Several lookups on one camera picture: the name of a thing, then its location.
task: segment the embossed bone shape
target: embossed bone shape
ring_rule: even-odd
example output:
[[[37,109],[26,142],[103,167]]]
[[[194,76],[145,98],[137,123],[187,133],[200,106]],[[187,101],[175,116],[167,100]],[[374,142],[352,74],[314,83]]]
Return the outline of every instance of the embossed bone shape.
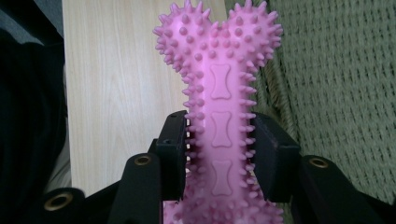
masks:
[[[255,117],[248,108],[256,104],[248,99],[256,91],[248,83],[256,79],[251,72],[265,66],[280,46],[277,14],[267,14],[265,2],[253,7],[247,0],[219,26],[202,6],[193,7],[190,0],[182,8],[173,4],[153,31],[164,61],[189,84],[183,93],[189,96],[184,106],[190,172],[184,200],[164,204],[164,223],[282,223],[282,210],[265,201],[255,184],[250,160],[255,151],[248,148],[255,141],[248,137]]]

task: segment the pink nub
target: pink nub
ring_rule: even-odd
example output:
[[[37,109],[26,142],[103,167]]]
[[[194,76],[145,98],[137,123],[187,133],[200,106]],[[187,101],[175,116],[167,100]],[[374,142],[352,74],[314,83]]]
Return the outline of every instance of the pink nub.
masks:
[[[180,202],[165,202],[165,224],[283,223],[282,210],[264,200],[251,172],[254,164],[254,130],[249,124],[256,105],[249,95],[254,73],[273,58],[280,46],[282,28],[274,24],[277,13],[266,12],[266,3],[253,7],[247,0],[235,5],[230,18],[219,23],[186,0],[184,7],[171,5],[169,15],[153,31],[155,47],[164,61],[188,84],[190,157],[186,164],[186,188]]]

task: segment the metal ring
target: metal ring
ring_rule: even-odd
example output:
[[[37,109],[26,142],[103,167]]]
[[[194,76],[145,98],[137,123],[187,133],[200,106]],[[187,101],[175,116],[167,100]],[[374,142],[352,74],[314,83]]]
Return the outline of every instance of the metal ring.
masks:
[[[54,203],[55,200],[64,198],[64,202],[62,203]],[[60,193],[51,199],[47,200],[46,203],[44,203],[44,209],[47,211],[53,212],[56,210],[59,210],[61,208],[66,207],[68,204],[70,204],[73,201],[73,194],[70,192],[63,192]]]
[[[150,156],[141,156],[139,158],[134,159],[134,164],[136,165],[147,165],[151,162]]]
[[[312,158],[311,160],[309,160],[309,163],[311,163],[312,165],[318,167],[318,168],[327,168],[329,167],[329,163],[327,163],[326,161],[319,159],[319,158]]]

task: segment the bone-shaped toy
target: bone-shaped toy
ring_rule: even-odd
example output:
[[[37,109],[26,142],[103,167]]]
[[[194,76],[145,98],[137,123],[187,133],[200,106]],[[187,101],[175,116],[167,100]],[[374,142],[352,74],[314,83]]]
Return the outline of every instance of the bone-shaped toy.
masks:
[[[256,92],[248,83],[280,46],[277,14],[267,14],[265,2],[253,7],[247,0],[219,26],[202,6],[172,4],[153,31],[156,49],[182,75],[189,96],[183,105],[189,108],[190,171],[184,200],[164,204],[164,223],[282,223],[283,211],[264,200],[251,174],[254,150],[248,149],[255,141],[248,137],[255,117],[248,108],[256,104],[248,99]]]

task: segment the wood grain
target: wood grain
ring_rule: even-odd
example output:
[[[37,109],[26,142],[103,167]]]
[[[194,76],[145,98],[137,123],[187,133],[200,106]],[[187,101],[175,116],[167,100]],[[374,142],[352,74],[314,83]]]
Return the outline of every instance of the wood grain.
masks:
[[[72,183],[87,195],[119,180],[166,116],[185,109],[186,85],[155,50],[152,33],[172,2],[184,1],[63,1]]]

